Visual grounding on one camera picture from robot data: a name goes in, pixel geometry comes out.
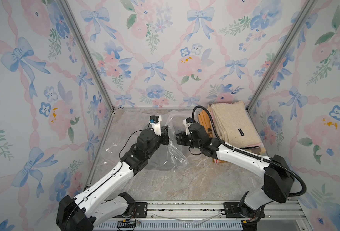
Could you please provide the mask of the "clear plastic vacuum bag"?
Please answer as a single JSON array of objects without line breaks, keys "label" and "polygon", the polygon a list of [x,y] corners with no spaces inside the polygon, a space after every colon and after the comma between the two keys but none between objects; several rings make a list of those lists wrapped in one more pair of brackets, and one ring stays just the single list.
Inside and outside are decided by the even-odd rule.
[{"label": "clear plastic vacuum bag", "polygon": [[98,159],[98,167],[108,170],[137,143],[140,132],[151,128],[150,116],[160,115],[161,126],[169,126],[169,145],[161,145],[149,159],[147,168],[175,171],[189,164],[188,147],[177,144],[175,135],[184,131],[183,120],[191,116],[190,109],[120,109],[116,111],[108,130],[103,151]]}]

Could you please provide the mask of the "pink fleece blanket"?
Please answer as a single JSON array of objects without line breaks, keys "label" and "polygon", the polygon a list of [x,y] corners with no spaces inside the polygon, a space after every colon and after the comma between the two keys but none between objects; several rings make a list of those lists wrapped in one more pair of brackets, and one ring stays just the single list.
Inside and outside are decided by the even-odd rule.
[{"label": "pink fleece blanket", "polygon": [[241,149],[262,146],[262,141],[245,111],[237,110],[235,115],[220,113],[211,107],[208,110],[215,125],[213,130],[221,140]]}]

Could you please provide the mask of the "cream fleece blanket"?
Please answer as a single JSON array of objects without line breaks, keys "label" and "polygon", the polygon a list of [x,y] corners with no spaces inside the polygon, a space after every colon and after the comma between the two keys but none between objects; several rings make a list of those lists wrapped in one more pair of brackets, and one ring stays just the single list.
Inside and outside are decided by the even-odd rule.
[{"label": "cream fleece blanket", "polygon": [[241,149],[262,146],[243,102],[212,104],[208,106],[208,110],[215,123],[216,132],[223,141]]}]

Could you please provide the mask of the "grey fleece blanket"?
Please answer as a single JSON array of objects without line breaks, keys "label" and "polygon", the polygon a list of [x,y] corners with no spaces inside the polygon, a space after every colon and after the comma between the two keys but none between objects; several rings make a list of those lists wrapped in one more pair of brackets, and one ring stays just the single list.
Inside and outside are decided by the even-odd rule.
[{"label": "grey fleece blanket", "polygon": [[160,148],[149,159],[147,169],[160,171],[176,171],[184,169],[189,164],[188,159],[183,154],[183,148],[177,144],[176,129],[174,125],[169,125],[169,145],[161,145]]}]

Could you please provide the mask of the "orange cartoon print blanket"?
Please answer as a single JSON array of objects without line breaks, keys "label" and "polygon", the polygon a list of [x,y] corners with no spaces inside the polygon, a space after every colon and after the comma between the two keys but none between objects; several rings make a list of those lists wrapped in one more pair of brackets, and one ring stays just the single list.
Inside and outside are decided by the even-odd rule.
[{"label": "orange cartoon print blanket", "polygon": [[215,138],[217,140],[217,138],[214,136],[214,133],[213,133],[214,130],[212,128],[209,116],[207,115],[207,113],[204,110],[202,110],[200,113],[198,113],[198,120],[199,120],[200,124],[205,128],[208,136],[210,138]]}]

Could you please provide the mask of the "yellow grey checked blanket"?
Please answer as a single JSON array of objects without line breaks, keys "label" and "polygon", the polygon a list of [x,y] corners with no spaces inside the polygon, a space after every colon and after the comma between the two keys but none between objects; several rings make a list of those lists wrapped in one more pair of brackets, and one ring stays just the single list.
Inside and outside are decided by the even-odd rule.
[{"label": "yellow grey checked blanket", "polygon": [[245,150],[248,151],[248,152],[257,154],[257,155],[261,155],[261,156],[266,155],[266,149],[263,146],[249,147],[249,148],[247,148]]}]

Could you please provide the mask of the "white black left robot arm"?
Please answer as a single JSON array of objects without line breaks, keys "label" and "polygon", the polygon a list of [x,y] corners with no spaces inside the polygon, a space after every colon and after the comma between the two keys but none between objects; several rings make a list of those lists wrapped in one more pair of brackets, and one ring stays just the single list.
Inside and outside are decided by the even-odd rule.
[{"label": "white black left robot arm", "polygon": [[169,144],[168,126],[141,131],[129,151],[116,166],[98,182],[82,193],[65,196],[59,203],[56,224],[62,231],[92,231],[101,223],[120,216],[134,215],[135,200],[126,192],[107,198],[121,185],[147,166],[149,159],[161,145]]}]

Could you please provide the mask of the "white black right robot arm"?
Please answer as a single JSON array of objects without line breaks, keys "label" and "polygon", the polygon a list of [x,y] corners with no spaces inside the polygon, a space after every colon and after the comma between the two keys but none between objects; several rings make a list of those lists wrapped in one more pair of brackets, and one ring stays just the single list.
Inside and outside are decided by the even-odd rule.
[{"label": "white black right robot arm", "polygon": [[262,186],[246,192],[234,213],[245,218],[258,218],[271,202],[288,200],[294,177],[286,170],[281,157],[262,157],[233,147],[217,138],[210,138],[199,123],[188,123],[184,132],[176,134],[178,145],[198,148],[200,152],[217,160],[230,162],[263,179]]}]

